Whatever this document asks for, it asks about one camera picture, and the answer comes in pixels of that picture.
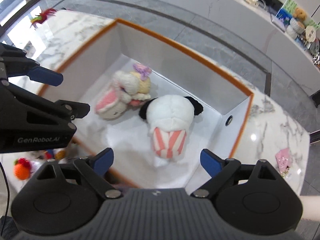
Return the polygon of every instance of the knitted toy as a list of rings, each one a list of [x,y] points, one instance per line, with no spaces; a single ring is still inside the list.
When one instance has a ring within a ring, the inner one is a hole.
[[[151,80],[149,75],[152,70],[141,64],[134,64],[133,68],[135,71],[131,71],[130,74],[139,79],[139,89],[138,92],[132,95],[132,100],[129,103],[132,106],[143,105],[146,100],[149,100],[151,96],[149,95]]]
[[[148,77],[151,69],[140,64],[133,67],[135,71],[130,73],[117,71],[97,102],[95,111],[103,119],[115,119],[128,105],[140,106],[151,98],[151,81]]]
[[[203,106],[192,97],[166,95],[146,102],[139,116],[150,124],[155,153],[172,159],[181,154],[193,117]]]
[[[53,8],[49,8],[47,10],[45,10],[44,12],[41,12],[39,15],[37,15],[37,17],[33,18],[31,20],[31,24],[35,25],[36,23],[44,23],[44,21],[47,20],[48,16],[52,16],[57,12],[56,9]]]
[[[306,18],[307,18],[306,12],[302,8],[299,8],[299,7],[297,7],[295,9],[295,11],[292,14],[292,16],[294,18],[296,18],[297,20],[301,21],[301,22],[304,22],[306,20]]]
[[[13,174],[20,180],[25,180],[30,177],[31,164],[25,158],[20,158],[14,161]]]
[[[303,9],[297,7],[292,16],[290,25],[285,32],[295,40],[298,34],[302,34],[306,28],[302,22],[307,18],[307,14]]]
[[[38,160],[38,159],[40,160],[55,159],[56,161],[60,161],[67,157],[66,148],[32,151],[28,153],[31,161]]]

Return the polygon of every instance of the white marble countertop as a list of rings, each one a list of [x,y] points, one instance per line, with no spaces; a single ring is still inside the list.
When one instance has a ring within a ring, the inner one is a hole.
[[[30,32],[30,40],[34,41],[35,47],[34,53],[30,51],[33,54],[31,57],[40,62],[41,66],[55,70],[97,31],[112,22],[111,19],[93,15],[58,11],[55,17],[50,17],[36,31]],[[256,163],[261,158],[267,159],[277,167],[275,154],[281,149],[289,148],[293,162],[287,182],[299,194],[308,161],[309,134],[271,98],[229,69],[220,67],[254,93],[250,116],[234,158],[247,164]],[[40,83],[30,81],[28,77],[10,81],[33,93],[37,93],[41,87]],[[209,178],[201,166],[193,176],[196,183],[206,182]],[[187,190],[194,186],[191,179]]]

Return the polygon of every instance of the panda plush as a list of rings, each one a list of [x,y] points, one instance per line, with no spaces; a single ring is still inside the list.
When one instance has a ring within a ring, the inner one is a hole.
[[[153,148],[160,158],[181,154],[189,127],[203,106],[192,97],[166,95],[146,102],[139,116],[150,125]]]

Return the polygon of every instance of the cable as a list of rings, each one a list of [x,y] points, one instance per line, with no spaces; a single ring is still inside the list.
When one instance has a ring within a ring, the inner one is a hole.
[[[3,174],[3,177],[4,177],[5,185],[7,187],[7,192],[8,192],[7,208],[5,210],[5,215],[4,215],[4,219],[3,219],[3,226],[2,226],[2,229],[1,229],[1,233],[0,233],[0,236],[2,236],[4,225],[5,225],[5,221],[6,221],[7,215],[8,215],[9,201],[10,201],[10,190],[9,190],[9,184],[8,184],[7,176],[5,175],[4,168],[3,168],[1,162],[0,162],[0,168],[1,168],[1,171],[2,171],[2,174]]]

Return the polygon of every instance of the bunny plush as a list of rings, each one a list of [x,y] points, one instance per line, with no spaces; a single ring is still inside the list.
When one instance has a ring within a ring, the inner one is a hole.
[[[133,65],[134,71],[119,70],[114,73],[106,86],[103,96],[96,104],[95,111],[103,119],[118,118],[128,105],[141,106],[151,97],[151,81],[148,77],[152,70],[141,64]]]

